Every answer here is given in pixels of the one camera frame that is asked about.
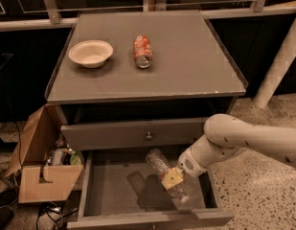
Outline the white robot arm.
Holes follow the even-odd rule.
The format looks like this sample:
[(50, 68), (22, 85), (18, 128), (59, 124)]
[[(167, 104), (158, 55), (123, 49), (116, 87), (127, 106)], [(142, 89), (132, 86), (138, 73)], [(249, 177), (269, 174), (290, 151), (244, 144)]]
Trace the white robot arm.
[(183, 197), (184, 175), (199, 177), (216, 162), (234, 157), (248, 148), (296, 169), (296, 128), (258, 126), (227, 114), (206, 120), (204, 134), (178, 158), (177, 166), (160, 173), (168, 192)]

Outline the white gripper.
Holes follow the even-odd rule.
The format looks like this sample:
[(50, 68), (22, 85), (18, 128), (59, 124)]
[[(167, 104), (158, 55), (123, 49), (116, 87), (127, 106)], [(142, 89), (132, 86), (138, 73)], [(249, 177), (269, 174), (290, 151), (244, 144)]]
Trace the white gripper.
[(241, 138), (211, 138), (201, 136), (178, 158), (177, 167), (169, 169), (161, 177), (161, 182), (169, 190), (184, 181), (184, 174), (199, 177), (217, 162), (229, 160), (241, 153), (247, 141)]

